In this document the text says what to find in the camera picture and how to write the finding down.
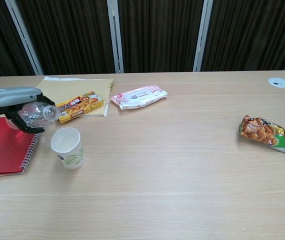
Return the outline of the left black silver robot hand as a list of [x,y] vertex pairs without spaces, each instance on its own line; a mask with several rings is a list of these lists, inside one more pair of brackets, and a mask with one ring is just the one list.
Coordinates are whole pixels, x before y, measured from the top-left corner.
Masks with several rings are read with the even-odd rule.
[[[27,104],[31,102],[44,102],[56,106],[55,103],[46,97],[43,92],[36,87],[7,87],[0,88],[0,115],[5,116],[7,107]],[[28,134],[39,134],[45,131],[45,128],[27,127],[22,118],[16,113],[13,121],[20,131]]]

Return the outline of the transparent plastic water bottle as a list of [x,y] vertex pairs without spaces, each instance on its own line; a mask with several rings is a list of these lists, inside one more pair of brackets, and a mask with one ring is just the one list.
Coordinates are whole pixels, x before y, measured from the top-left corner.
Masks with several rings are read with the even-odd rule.
[[22,121],[30,128],[45,128],[57,121],[61,115],[58,107],[49,103],[34,101],[25,104],[9,106],[5,109],[6,123],[9,127],[18,130],[14,123],[14,115],[21,117]]

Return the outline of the white paper cup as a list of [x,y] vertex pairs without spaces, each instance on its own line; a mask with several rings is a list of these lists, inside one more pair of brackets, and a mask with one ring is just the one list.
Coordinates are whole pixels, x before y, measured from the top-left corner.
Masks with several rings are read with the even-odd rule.
[[85,162],[81,134],[73,127],[56,131],[51,138],[50,146],[63,166],[69,170],[78,169]]

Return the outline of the red spiral notebook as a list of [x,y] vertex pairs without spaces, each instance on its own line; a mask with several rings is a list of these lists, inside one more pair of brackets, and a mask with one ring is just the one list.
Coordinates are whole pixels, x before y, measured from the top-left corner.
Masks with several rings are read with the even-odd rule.
[[0,117],[0,176],[24,174],[40,136],[13,129]]

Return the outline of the yellow curry roux box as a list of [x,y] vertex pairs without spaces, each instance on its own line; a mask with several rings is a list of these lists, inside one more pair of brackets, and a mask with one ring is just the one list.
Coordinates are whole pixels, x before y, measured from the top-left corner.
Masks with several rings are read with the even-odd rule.
[[92,112],[104,106],[103,99],[94,91],[89,91],[77,97],[56,105],[60,109],[60,124],[78,118],[81,115]]

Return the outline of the tan spiral notebook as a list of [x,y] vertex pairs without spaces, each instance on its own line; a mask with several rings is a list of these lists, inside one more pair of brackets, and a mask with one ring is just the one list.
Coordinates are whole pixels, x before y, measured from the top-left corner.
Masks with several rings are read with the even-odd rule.
[[112,78],[107,79],[81,79],[44,77],[37,88],[55,104],[60,104],[79,95],[95,92],[102,100],[103,106],[87,114],[86,117],[102,117],[108,113],[110,93],[114,86]]

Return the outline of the pink wet wipes pack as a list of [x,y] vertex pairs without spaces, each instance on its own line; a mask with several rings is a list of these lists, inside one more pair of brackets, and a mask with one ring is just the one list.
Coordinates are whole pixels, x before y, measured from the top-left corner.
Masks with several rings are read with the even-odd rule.
[[166,98],[168,93],[157,85],[148,85],[134,90],[118,93],[111,97],[121,110],[138,109]]

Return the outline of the orange green snack bag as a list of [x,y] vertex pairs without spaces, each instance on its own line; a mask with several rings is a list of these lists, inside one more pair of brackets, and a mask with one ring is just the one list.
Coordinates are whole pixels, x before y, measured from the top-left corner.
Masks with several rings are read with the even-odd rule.
[[285,128],[264,118],[246,115],[239,125],[239,135],[285,153]]

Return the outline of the white partition frame post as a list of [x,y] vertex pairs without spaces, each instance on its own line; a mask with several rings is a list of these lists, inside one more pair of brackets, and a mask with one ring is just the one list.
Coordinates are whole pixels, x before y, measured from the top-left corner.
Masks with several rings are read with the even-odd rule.
[[21,39],[22,45],[25,49],[26,55],[32,66],[32,69],[36,75],[43,75],[43,68],[40,64],[39,58],[37,56],[36,50],[28,33],[27,27],[23,20],[21,11],[17,5],[16,0],[4,0],[8,8],[9,14],[13,20],[16,27],[18,35]]
[[106,0],[106,3],[112,43],[114,69],[116,74],[123,74],[124,62],[118,0]]
[[199,31],[198,31],[198,38],[197,38],[194,63],[193,63],[194,72],[201,71],[213,3],[214,3],[214,0],[203,0],[200,25],[199,25]]

